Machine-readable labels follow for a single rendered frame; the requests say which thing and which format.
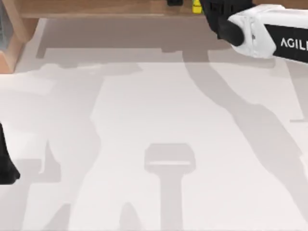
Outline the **yellow block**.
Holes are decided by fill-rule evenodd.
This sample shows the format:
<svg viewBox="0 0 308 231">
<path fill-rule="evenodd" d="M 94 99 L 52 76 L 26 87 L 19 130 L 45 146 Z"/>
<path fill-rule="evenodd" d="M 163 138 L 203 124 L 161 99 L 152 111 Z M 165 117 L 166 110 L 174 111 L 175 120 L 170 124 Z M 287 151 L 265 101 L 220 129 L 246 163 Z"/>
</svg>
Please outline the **yellow block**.
<svg viewBox="0 0 308 231">
<path fill-rule="evenodd" d="M 200 0 L 192 0 L 192 12 L 194 14 L 201 14 L 203 12 Z"/>
</svg>

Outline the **wooden cupboard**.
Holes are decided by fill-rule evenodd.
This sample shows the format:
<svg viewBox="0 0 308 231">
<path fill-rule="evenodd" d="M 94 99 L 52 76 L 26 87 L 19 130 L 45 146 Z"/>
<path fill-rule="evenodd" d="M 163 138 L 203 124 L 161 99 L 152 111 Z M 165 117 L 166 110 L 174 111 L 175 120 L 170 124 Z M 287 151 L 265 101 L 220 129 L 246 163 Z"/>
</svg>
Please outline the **wooden cupboard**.
<svg viewBox="0 0 308 231">
<path fill-rule="evenodd" d="M 21 49 L 35 33 L 41 18 L 104 16 L 192 16 L 192 0 L 168 6 L 167 0 L 0 0 L 13 27 L 9 46 L 0 50 L 0 74 L 13 73 Z"/>
</svg>

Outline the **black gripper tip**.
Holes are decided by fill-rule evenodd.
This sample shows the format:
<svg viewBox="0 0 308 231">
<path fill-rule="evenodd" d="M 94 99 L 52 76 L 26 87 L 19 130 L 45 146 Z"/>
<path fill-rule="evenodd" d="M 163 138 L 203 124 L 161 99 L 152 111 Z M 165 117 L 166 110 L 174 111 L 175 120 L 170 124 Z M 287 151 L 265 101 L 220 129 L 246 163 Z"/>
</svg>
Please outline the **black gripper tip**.
<svg viewBox="0 0 308 231">
<path fill-rule="evenodd" d="M 8 153 L 2 123 L 0 123 L 0 185 L 12 185 L 21 177 Z"/>
</svg>

